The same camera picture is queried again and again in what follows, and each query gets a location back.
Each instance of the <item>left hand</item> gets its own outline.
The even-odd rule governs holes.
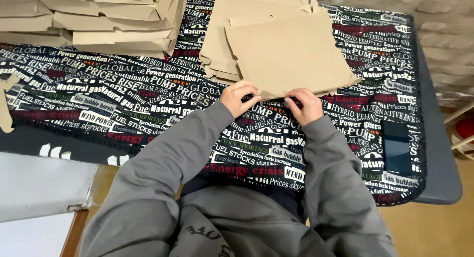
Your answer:
[[[252,82],[240,80],[227,87],[222,92],[220,100],[229,109],[234,118],[237,118],[262,99],[261,96],[256,96],[257,90],[258,88]],[[254,96],[250,100],[242,102],[242,98],[248,94],[253,94]]]

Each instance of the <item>smartphone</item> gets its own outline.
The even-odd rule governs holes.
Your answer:
[[[385,158],[384,170],[403,176],[412,175],[407,125],[385,120],[382,123],[382,132]]]

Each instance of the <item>red object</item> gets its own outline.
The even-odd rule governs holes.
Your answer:
[[[474,134],[474,118],[463,119],[456,124],[456,131],[462,138],[468,138]]]

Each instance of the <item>floor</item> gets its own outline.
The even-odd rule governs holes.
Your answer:
[[[463,198],[454,205],[410,202],[380,208],[393,235],[400,257],[474,256],[474,161],[458,161],[464,188]],[[91,191],[86,224],[102,205],[118,167],[100,165]]]

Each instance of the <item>hoodie sleeve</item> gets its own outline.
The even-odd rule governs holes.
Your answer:
[[[360,176],[361,162],[326,115],[303,127],[311,228],[337,256],[396,256],[391,235]]]
[[[207,163],[212,145],[234,117],[219,100],[169,128],[117,172],[104,204],[87,225],[80,256],[168,256],[179,216],[180,184]]]

